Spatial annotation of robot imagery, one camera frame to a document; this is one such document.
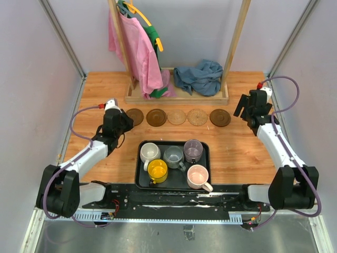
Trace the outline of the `brown wooden coaster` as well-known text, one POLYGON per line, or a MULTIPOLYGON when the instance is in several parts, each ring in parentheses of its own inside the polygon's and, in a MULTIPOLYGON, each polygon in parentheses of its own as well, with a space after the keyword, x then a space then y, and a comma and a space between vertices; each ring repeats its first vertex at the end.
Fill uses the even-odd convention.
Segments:
POLYGON ((231 116, 226 110, 215 109, 210 113, 210 121, 217 127, 225 127, 230 124, 231 116))
POLYGON ((140 125, 144 120, 144 114, 140 109, 132 108, 126 111, 129 118, 133 120, 133 126, 140 125))
POLYGON ((147 123, 152 127, 160 127, 167 120, 166 113, 161 109, 152 109, 146 115, 147 123))

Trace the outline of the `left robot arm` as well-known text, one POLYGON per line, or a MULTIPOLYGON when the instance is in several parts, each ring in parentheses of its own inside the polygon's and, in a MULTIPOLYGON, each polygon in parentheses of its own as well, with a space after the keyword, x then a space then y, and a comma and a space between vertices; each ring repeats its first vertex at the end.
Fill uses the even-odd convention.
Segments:
POLYGON ((132 130, 133 120, 124 110, 106 109, 103 124, 89 144, 65 163, 48 165, 42 175, 36 206, 50 219, 70 218, 80 206, 80 178, 98 162, 108 157, 118 146, 118 140, 132 130))

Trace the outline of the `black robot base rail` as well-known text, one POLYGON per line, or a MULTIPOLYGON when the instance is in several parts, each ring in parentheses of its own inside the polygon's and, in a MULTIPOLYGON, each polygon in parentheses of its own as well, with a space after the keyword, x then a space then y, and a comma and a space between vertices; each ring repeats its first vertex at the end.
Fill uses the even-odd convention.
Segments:
POLYGON ((215 184, 213 192, 140 189, 135 184, 111 184, 105 200, 83 205, 84 209, 113 210, 118 218, 145 220, 225 220, 230 212, 254 216, 270 211, 261 202, 250 201, 243 185, 215 184))

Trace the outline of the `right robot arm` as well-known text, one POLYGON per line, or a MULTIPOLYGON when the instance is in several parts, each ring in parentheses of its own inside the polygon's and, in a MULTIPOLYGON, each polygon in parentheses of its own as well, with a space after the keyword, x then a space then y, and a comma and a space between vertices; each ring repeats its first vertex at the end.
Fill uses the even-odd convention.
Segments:
POLYGON ((307 166, 285 140, 277 119, 270 115, 269 88, 250 90, 243 94, 234 111, 266 147, 277 172, 271 184, 247 184, 239 196, 239 206, 250 211, 257 202, 269 204, 276 210, 311 209, 315 203, 319 173, 307 166))

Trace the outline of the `woven rattan coaster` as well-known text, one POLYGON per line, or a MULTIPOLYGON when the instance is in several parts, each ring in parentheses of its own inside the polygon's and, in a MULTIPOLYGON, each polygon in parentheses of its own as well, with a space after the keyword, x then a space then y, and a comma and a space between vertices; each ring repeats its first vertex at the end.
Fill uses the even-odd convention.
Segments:
POLYGON ((186 114, 182 110, 176 109, 167 114, 167 119, 173 125, 181 125, 186 121, 186 114))
POLYGON ((191 125, 202 126, 207 122, 208 115, 201 109, 192 109, 187 114, 187 120, 191 125))

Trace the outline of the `purple glass mug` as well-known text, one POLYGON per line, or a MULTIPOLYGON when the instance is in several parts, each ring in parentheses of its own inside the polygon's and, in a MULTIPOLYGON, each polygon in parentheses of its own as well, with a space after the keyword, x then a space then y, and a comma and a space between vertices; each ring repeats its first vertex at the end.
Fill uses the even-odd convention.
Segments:
POLYGON ((202 156, 203 146, 200 141, 195 140, 195 139, 190 139, 186 141, 183 151, 185 155, 185 160, 188 163, 195 164, 200 160, 202 156))

